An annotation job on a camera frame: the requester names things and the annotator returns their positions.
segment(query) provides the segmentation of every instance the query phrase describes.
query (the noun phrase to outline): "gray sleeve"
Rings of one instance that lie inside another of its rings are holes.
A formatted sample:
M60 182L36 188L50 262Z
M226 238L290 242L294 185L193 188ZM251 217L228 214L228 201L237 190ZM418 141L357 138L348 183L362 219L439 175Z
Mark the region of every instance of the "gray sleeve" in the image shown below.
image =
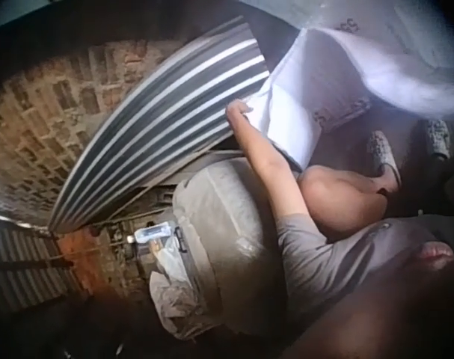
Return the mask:
M278 245L282 252L288 247L317 248L326 243L323 236L307 215L288 215L277 220Z
M301 316L310 309L315 296L315 273L321 271L330 255L331 245L307 215L288 215L277 221L278 245L283 260L289 314Z

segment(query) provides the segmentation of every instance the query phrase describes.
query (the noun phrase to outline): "patterned slipper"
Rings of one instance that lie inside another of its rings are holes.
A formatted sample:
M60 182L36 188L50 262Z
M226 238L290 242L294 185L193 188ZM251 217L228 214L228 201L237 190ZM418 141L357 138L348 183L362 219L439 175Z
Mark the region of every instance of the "patterned slipper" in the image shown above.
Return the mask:
M380 173L382 167L390 166L398 183L398 188L400 188L401 177L399 176L398 166L396 166L390 143L382 131L374 131L369 137L368 153L372 155L375 172Z
M443 120L426 121L426 146L429 155L450 157L450 131Z

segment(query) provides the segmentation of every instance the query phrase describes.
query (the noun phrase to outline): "corrugated metal sheet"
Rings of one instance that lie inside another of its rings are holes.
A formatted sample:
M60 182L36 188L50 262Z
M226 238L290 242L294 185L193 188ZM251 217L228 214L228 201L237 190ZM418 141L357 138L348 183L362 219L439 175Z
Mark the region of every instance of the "corrugated metal sheet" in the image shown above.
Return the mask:
M0 317L81 290L68 267L44 265L60 256L54 238L0 221Z
M171 56L120 104L73 168L49 228L86 224L134 188L230 133L225 105L268 77L248 24L239 17Z

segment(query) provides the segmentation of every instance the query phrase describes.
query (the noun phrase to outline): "white cloth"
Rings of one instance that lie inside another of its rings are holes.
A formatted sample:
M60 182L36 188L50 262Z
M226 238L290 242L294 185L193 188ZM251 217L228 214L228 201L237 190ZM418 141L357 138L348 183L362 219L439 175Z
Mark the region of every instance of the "white cloth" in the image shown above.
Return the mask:
M374 96L415 117L454 119L454 36L411 4L321 4L248 101L250 122L306 168L321 132L367 112ZM419 37L431 21L439 35Z

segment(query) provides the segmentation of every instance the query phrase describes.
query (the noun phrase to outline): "brick wall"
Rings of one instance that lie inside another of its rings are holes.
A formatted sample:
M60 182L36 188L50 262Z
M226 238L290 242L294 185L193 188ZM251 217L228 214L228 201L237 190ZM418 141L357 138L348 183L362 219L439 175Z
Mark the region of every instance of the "brick wall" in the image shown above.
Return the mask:
M130 40L50 58L0 87L0 206L45 223L93 133L179 40Z
M99 125L195 36L182 4L61 1L0 28L0 214L46 224Z

